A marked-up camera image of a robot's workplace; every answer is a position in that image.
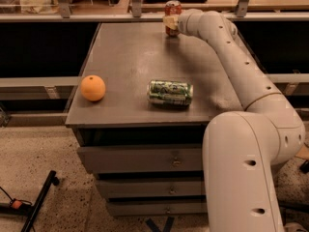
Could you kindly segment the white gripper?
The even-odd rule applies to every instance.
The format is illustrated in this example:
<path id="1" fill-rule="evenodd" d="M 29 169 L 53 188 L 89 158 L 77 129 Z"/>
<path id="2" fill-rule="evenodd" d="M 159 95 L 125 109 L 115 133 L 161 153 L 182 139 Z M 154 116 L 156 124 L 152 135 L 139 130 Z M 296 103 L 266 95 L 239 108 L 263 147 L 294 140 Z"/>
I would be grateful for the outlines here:
<path id="1" fill-rule="evenodd" d="M 190 9 L 182 12 L 180 15 L 165 15 L 163 17 L 163 24 L 171 30 L 179 29 L 184 35 L 197 37 L 199 20 L 202 15 L 202 11 Z"/>

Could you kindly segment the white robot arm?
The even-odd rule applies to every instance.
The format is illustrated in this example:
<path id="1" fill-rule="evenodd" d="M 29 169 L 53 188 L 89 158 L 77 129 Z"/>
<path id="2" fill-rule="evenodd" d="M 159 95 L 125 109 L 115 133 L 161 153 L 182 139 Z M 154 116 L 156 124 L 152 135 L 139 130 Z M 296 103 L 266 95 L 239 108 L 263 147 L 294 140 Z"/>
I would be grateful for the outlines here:
<path id="1" fill-rule="evenodd" d="M 302 120 L 235 42 L 237 27 L 223 14 L 187 10 L 163 23 L 212 47 L 242 107 L 217 115 L 205 131 L 210 232 L 285 232 L 273 173 L 301 149 Z"/>

